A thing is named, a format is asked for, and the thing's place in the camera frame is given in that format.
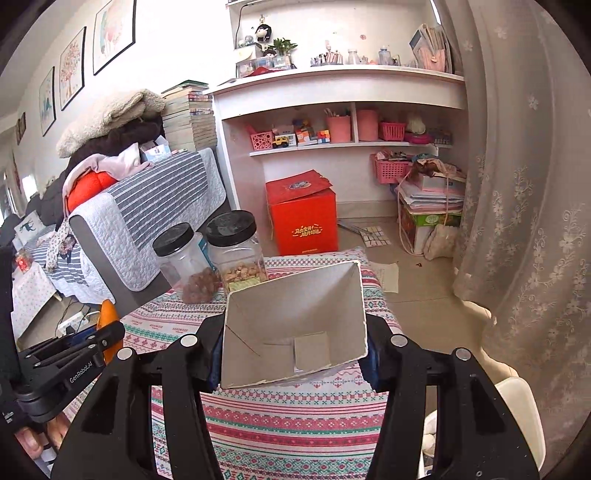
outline patterned tablecloth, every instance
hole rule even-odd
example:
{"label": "patterned tablecloth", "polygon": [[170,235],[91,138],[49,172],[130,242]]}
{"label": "patterned tablecloth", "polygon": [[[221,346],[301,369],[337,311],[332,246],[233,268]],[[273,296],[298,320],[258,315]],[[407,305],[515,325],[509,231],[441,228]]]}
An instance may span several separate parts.
{"label": "patterned tablecloth", "polygon": [[20,338],[55,292],[55,286],[37,262],[33,262],[25,273],[17,269],[12,283],[14,310],[11,314],[15,340]]}
{"label": "patterned tablecloth", "polygon": [[[265,259],[270,278],[347,260],[362,266],[365,310],[400,327],[361,248],[332,254]],[[194,332],[204,318],[223,312],[225,296],[185,305],[165,293],[123,319],[125,344],[138,353],[160,350]],[[71,417],[80,405],[72,402]],[[202,394],[217,459],[226,480],[364,478],[378,440],[387,394],[371,390],[357,363],[336,375],[292,387],[268,385]],[[162,394],[152,391],[152,429],[158,471],[171,477]]]}

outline sheet of paper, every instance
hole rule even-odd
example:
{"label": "sheet of paper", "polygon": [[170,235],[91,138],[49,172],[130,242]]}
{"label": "sheet of paper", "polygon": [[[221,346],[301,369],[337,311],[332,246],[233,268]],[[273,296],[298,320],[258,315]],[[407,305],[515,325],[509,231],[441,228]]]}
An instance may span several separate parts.
{"label": "sheet of paper", "polygon": [[363,243],[366,247],[380,247],[382,245],[391,245],[388,236],[380,226],[364,226],[361,232]]}
{"label": "sheet of paper", "polygon": [[383,291],[398,293],[398,264],[369,262],[369,266],[378,277]]}

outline red box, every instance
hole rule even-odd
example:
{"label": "red box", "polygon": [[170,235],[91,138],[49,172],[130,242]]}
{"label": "red box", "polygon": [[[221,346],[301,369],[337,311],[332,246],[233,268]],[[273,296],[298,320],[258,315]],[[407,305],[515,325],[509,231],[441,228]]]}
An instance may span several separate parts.
{"label": "red box", "polygon": [[269,181],[265,187],[280,255],[317,254],[339,249],[336,195],[328,179],[310,170]]}

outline beige fleece blanket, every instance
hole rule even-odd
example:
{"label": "beige fleece blanket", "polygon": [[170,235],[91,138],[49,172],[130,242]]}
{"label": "beige fleece blanket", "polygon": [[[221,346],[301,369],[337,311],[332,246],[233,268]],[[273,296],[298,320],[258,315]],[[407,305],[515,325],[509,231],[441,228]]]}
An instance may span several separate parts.
{"label": "beige fleece blanket", "polygon": [[166,101],[150,90],[116,92],[100,98],[66,127],[56,145],[60,158],[67,158],[91,138],[106,135],[136,118],[153,118]]}

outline bolt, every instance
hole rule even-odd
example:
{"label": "bolt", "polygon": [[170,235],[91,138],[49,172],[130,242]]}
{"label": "bolt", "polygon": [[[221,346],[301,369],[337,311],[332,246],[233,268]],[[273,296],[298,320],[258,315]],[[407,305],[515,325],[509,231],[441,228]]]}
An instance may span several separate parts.
{"label": "bolt", "polygon": [[181,338],[181,345],[189,347],[195,345],[198,341],[199,339],[194,335],[185,335]]}
{"label": "bolt", "polygon": [[133,354],[134,354],[134,351],[131,348],[126,346],[117,352],[117,358],[119,360],[127,360]]}
{"label": "bolt", "polygon": [[460,360],[466,361],[469,360],[470,357],[472,357],[472,354],[470,353],[470,350],[466,350],[465,348],[459,348],[456,350],[456,357],[458,357]]}
{"label": "bolt", "polygon": [[408,343],[408,339],[404,335],[392,335],[390,341],[394,346],[405,346]]}

